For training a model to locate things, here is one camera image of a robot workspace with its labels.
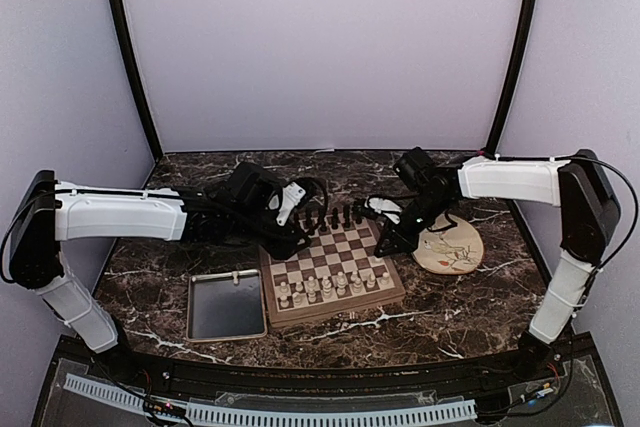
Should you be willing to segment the white chess king piece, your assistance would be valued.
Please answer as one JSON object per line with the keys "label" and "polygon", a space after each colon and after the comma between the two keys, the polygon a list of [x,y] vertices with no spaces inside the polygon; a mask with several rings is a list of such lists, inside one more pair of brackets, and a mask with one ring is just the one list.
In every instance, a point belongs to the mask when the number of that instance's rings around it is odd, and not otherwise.
{"label": "white chess king piece", "polygon": [[346,294],[346,287],[348,286],[348,281],[343,272],[339,272],[335,279],[336,293],[339,298],[342,298]]}

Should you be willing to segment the white chess knight piece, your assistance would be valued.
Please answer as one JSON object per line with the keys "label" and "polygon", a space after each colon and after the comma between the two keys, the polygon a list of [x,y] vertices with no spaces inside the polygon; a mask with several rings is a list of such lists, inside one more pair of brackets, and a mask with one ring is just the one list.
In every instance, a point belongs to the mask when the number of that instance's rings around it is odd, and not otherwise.
{"label": "white chess knight piece", "polygon": [[305,287],[302,282],[297,282],[294,286],[294,292],[292,294],[293,303],[295,306],[302,304],[305,298]]}

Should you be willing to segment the white chess queen piece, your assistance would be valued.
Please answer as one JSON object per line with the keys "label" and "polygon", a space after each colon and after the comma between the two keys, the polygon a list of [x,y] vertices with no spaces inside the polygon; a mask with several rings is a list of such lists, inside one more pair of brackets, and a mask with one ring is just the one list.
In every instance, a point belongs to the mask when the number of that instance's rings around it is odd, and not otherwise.
{"label": "white chess queen piece", "polygon": [[321,282],[321,293],[324,301],[329,301],[334,293],[333,284],[328,276],[324,276]]}

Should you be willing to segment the white chess pawn piece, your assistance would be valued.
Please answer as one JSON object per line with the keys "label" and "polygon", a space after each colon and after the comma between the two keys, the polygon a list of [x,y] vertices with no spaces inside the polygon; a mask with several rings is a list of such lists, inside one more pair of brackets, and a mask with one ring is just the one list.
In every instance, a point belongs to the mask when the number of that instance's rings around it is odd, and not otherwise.
{"label": "white chess pawn piece", "polygon": [[309,276],[306,282],[306,290],[308,294],[308,301],[310,304],[314,304],[317,300],[316,287],[316,278],[313,276]]}

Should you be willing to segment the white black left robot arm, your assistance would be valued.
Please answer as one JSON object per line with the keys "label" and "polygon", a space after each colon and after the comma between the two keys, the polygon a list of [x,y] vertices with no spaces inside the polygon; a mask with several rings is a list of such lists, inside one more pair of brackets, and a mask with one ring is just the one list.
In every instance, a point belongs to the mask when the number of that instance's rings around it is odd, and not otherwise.
{"label": "white black left robot arm", "polygon": [[294,222],[323,186],[311,178],[285,181],[249,162],[205,189],[151,190],[80,186],[38,172],[1,241],[1,279],[35,292],[120,383],[141,374],[126,336],[72,272],[63,242],[83,238],[149,238],[187,244],[260,245],[287,260],[310,243],[309,229]]}

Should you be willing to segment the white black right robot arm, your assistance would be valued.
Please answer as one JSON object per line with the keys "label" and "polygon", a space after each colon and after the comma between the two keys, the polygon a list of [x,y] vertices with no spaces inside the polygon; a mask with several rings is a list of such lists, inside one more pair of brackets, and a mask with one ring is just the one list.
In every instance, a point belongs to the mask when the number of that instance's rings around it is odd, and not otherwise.
{"label": "white black right robot arm", "polygon": [[597,275],[614,256],[609,245],[622,209],[609,180],[613,166],[590,149],[556,157],[508,157],[481,151],[458,162],[436,163],[416,147],[393,167],[410,190],[406,205],[397,197],[372,194],[366,211],[385,223],[375,254],[414,253],[422,233],[435,227],[461,200],[500,199],[537,204],[559,214],[560,255],[546,292],[526,330],[510,371],[521,381],[545,369],[554,343],[584,307]]}

